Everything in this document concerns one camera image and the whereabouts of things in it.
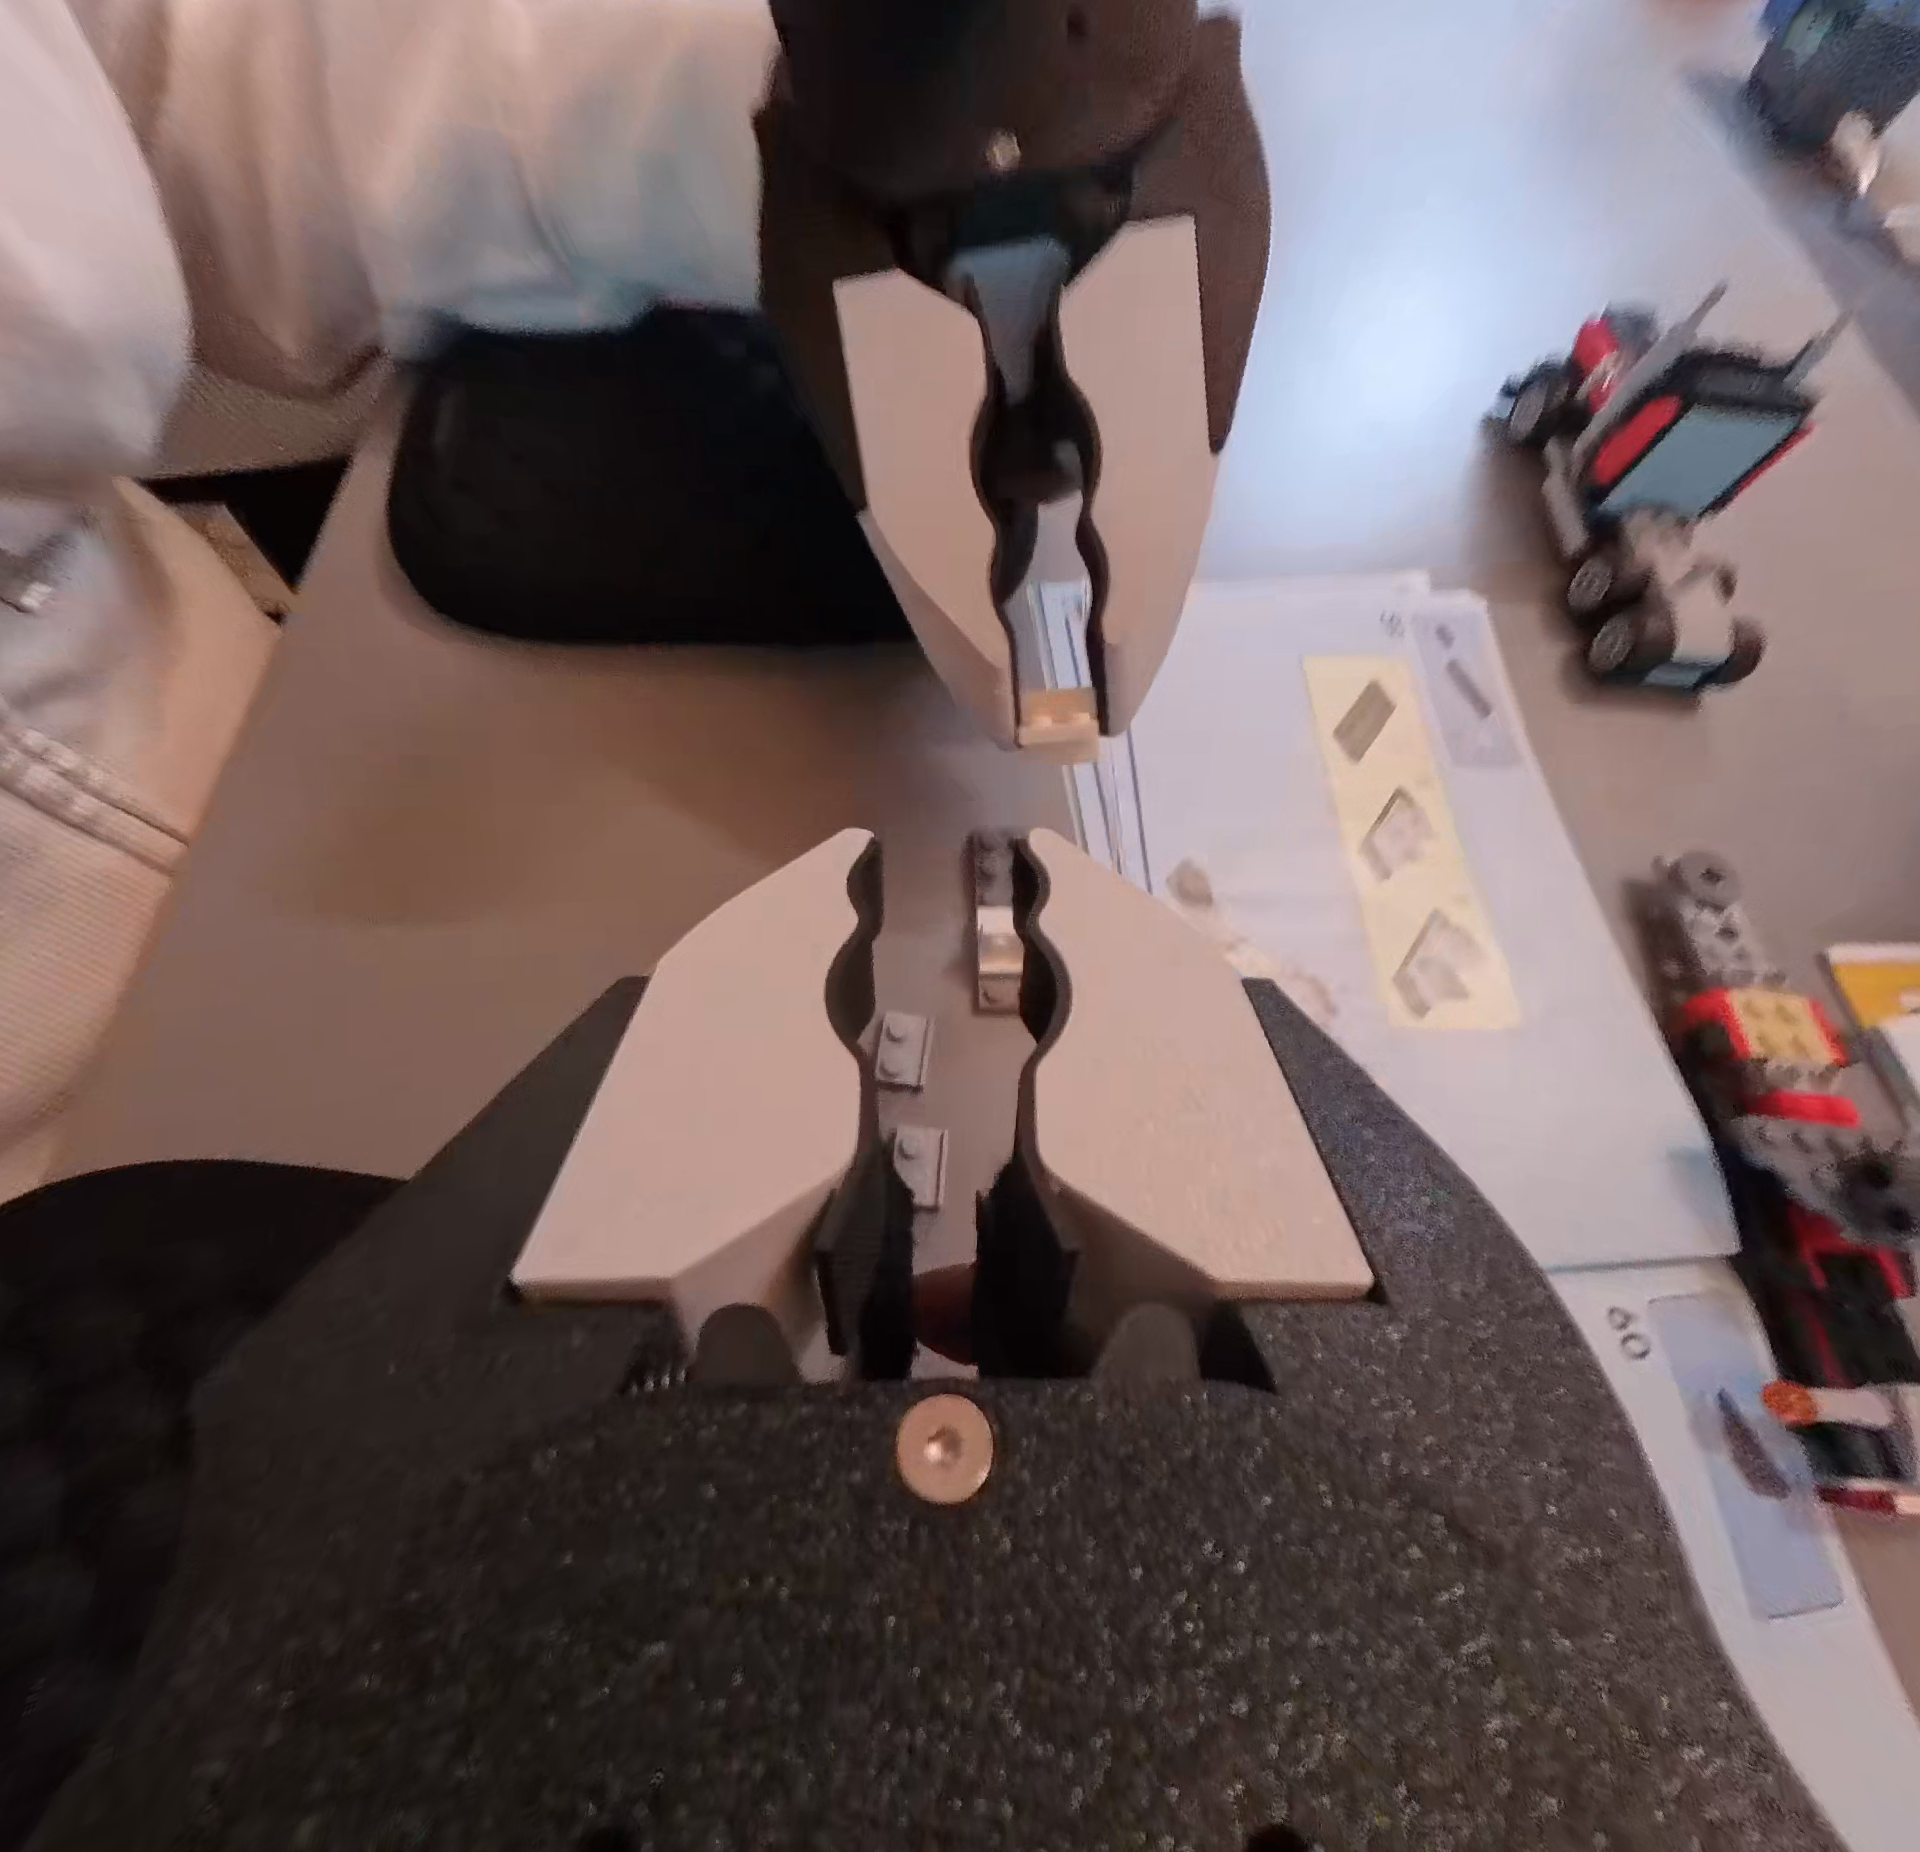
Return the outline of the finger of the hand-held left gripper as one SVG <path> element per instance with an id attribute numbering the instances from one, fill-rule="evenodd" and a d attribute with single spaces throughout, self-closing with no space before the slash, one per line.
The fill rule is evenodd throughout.
<path id="1" fill-rule="evenodd" d="M 1195 217 L 1126 223 L 1065 276 L 1047 360 L 1075 408 L 1088 571 L 1088 680 L 1053 689 L 1053 735 L 1112 738 L 1163 670 L 1212 515 Z"/>
<path id="2" fill-rule="evenodd" d="M 860 527 L 913 636 L 995 746 L 1020 742 L 1020 683 L 995 599 L 996 527 L 975 481 L 988 337 L 907 271 L 833 285 Z"/>

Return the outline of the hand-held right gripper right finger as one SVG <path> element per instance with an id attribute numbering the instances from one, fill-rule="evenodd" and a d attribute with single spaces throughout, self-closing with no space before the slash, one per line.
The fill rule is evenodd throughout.
<path id="1" fill-rule="evenodd" d="M 1011 911 L 1030 1046 L 975 1199 L 978 1374 L 1088 1374 L 1136 1312 L 1179 1318 L 1203 1359 L 1226 1311 L 1375 1297 L 1231 959 L 1055 831 L 1012 842 Z"/>

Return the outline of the closed instruction booklet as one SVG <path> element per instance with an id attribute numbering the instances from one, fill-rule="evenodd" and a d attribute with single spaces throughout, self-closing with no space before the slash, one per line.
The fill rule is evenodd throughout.
<path id="1" fill-rule="evenodd" d="M 1863 1063 L 1918 1129 L 1918 941 L 1828 945 L 1819 962 Z"/>

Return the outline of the black padded cushion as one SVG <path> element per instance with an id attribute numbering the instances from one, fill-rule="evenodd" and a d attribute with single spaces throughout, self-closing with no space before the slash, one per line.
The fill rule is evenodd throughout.
<path id="1" fill-rule="evenodd" d="M 770 323 L 462 329 L 422 361 L 387 539 L 439 618 L 536 646 L 913 638 Z"/>

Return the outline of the dark cloth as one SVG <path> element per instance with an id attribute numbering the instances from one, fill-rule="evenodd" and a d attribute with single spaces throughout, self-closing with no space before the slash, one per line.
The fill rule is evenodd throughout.
<path id="1" fill-rule="evenodd" d="M 155 1620 L 200 1385 L 393 1192 L 165 1159 L 2 1208 L 2 1849 L 84 1763 Z"/>

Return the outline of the open instruction booklet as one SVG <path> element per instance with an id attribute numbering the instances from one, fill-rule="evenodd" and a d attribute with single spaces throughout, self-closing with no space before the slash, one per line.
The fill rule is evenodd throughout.
<path id="1" fill-rule="evenodd" d="M 1272 976 L 1550 1271 L 1759 1718 L 1847 1849 L 1918 1849 L 1910 1702 L 1765 1408 L 1707 1132 L 1553 803 L 1486 605 L 1428 574 L 1198 584 L 1085 847 Z"/>

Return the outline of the red black lego truck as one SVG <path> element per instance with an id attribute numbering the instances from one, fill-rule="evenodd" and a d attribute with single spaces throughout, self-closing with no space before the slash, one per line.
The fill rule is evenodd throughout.
<path id="1" fill-rule="evenodd" d="M 1744 683 L 1766 653 L 1704 527 L 1810 436 L 1810 376 L 1851 314 L 1781 360 L 1698 337 L 1721 296 L 1674 323 L 1609 307 L 1567 351 L 1506 376 L 1486 411 L 1536 461 L 1597 686 L 1701 694 Z"/>

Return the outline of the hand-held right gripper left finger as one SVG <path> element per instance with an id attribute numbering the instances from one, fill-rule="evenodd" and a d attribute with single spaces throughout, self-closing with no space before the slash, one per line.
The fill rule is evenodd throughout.
<path id="1" fill-rule="evenodd" d="M 842 830 L 655 965 L 514 1260 L 529 1307 L 730 1307 L 852 1372 L 913 1359 L 913 1199 L 880 1129 L 867 1025 L 877 831 Z"/>

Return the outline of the dark grey lego plate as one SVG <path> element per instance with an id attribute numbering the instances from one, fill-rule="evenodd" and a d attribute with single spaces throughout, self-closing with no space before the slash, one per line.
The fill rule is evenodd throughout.
<path id="1" fill-rule="evenodd" d="M 975 830 L 966 842 L 966 873 L 972 914 L 975 903 L 1012 903 L 1012 920 L 1023 939 L 1023 976 L 1015 984 L 978 984 L 975 979 L 975 920 L 972 926 L 972 997 L 985 1017 L 1020 1017 L 1025 987 L 1025 922 L 1030 916 L 1030 883 L 1025 875 L 1025 858 L 1020 852 L 1023 831 L 1015 830 Z"/>

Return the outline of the red grey lego model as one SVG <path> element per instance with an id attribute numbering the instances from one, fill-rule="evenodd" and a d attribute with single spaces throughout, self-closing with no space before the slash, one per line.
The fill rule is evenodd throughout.
<path id="1" fill-rule="evenodd" d="M 1819 1504 L 1918 1524 L 1918 1137 L 1863 1120 L 1847 1039 L 1766 951 L 1721 853 L 1656 858 L 1632 903 L 1773 1356 L 1759 1403 Z"/>

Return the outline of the person's left forearm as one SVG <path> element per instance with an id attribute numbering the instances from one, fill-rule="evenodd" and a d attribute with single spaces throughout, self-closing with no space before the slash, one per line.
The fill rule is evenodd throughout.
<path id="1" fill-rule="evenodd" d="M 136 474 L 193 360 L 757 300 L 770 0 L 2 0 L 2 486 Z"/>

